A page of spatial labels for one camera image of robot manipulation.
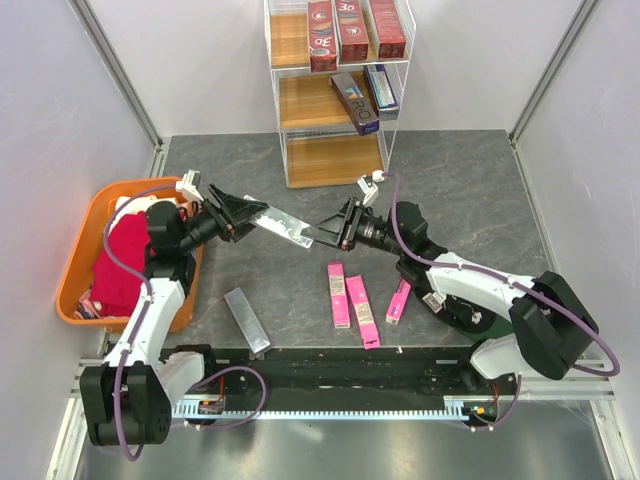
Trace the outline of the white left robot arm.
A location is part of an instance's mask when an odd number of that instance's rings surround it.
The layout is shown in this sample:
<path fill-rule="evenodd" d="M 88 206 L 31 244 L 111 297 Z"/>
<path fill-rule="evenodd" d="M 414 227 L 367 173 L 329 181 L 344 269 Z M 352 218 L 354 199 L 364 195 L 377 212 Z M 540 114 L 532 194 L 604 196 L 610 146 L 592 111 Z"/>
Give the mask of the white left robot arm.
<path fill-rule="evenodd" d="M 146 211 L 150 241 L 142 270 L 115 254 L 109 256 L 140 280 L 140 293 L 120 340 L 101 365 L 84 369 L 79 387 L 91 443 L 118 446 L 131 462 L 144 446 L 165 441 L 172 410 L 187 392 L 211 392 L 234 372 L 263 378 L 248 366 L 218 369 L 212 348 L 204 344 L 180 347 L 166 361 L 160 359 L 170 324 L 195 279 L 196 250 L 214 238 L 239 241 L 269 208 L 265 202 L 227 194 L 215 185 L 209 191 L 210 198 L 201 200 L 192 217 L 183 216 L 170 200 L 160 200 Z"/>

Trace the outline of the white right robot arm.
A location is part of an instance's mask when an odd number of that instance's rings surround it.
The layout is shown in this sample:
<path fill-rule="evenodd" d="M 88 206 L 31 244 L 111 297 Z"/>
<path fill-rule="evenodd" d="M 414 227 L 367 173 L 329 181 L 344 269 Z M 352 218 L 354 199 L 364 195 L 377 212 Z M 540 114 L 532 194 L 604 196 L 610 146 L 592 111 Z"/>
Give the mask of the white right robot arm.
<path fill-rule="evenodd" d="M 358 244 L 397 256 L 396 269 L 419 303 L 473 340 L 458 381 L 477 394 L 494 379 L 534 371 L 563 379 L 592 343 L 598 326 L 566 280 L 551 271 L 538 277 L 486 274 L 437 245 L 418 205 L 400 201 L 377 217 L 355 198 L 304 235 L 343 251 Z"/>

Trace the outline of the silver plain toothpaste box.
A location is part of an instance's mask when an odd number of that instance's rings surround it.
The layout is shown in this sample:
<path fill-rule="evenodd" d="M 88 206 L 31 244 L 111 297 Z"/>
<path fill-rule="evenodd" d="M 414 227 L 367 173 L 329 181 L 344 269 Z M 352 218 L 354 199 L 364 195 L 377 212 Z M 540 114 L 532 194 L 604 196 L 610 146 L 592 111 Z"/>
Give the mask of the silver plain toothpaste box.
<path fill-rule="evenodd" d="M 254 355 L 264 354 L 271 348 L 271 342 L 244 292 L 236 288 L 226 293 L 224 298 L 251 352 Z"/>

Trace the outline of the large red toothpaste box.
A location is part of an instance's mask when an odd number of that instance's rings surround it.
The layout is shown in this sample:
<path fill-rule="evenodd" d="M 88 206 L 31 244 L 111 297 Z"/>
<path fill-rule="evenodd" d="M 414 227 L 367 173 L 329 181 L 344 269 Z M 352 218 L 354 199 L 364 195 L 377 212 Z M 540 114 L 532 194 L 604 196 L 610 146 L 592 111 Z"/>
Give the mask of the large red toothpaste box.
<path fill-rule="evenodd" d="M 370 0 L 369 7 L 375 28 L 378 58 L 402 59 L 405 55 L 406 37 L 395 2 Z"/>

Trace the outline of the red 3D toothpaste box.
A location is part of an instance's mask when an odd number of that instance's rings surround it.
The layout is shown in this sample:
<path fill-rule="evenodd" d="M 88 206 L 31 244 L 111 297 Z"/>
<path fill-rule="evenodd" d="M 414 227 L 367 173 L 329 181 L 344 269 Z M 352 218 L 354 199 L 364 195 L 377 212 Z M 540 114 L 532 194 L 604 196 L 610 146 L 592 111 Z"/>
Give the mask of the red 3D toothpaste box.
<path fill-rule="evenodd" d="M 358 0 L 335 0 L 341 63 L 363 62 L 369 55 L 369 36 L 363 7 Z"/>
<path fill-rule="evenodd" d="M 333 7 L 330 1 L 307 4 L 307 39 L 310 71 L 335 71 L 338 64 Z"/>

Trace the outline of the silver Protefix toothpaste box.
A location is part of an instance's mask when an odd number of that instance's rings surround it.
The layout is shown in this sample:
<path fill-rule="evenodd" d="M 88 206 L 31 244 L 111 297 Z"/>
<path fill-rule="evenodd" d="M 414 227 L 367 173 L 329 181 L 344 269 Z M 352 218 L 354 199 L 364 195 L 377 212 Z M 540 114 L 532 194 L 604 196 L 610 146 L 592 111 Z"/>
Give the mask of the silver Protefix toothpaste box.
<path fill-rule="evenodd" d="M 299 247 L 309 249 L 314 241 L 303 231 L 309 224 L 277 208 L 269 207 L 252 219 L 251 223 Z"/>

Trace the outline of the purple toothpaste box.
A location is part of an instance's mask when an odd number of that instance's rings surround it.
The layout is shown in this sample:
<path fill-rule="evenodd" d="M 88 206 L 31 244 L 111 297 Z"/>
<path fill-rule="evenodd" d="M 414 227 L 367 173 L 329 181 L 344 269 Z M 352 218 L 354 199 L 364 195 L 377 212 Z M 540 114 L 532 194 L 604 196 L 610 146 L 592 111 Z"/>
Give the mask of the purple toothpaste box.
<path fill-rule="evenodd" d="M 379 118 L 354 77 L 347 72 L 330 76 L 330 84 L 360 136 L 376 133 Z"/>
<path fill-rule="evenodd" d="M 372 106 L 381 121 L 396 121 L 400 113 L 400 105 L 396 99 L 384 65 L 367 65 L 363 67 L 365 82 L 372 99 Z"/>

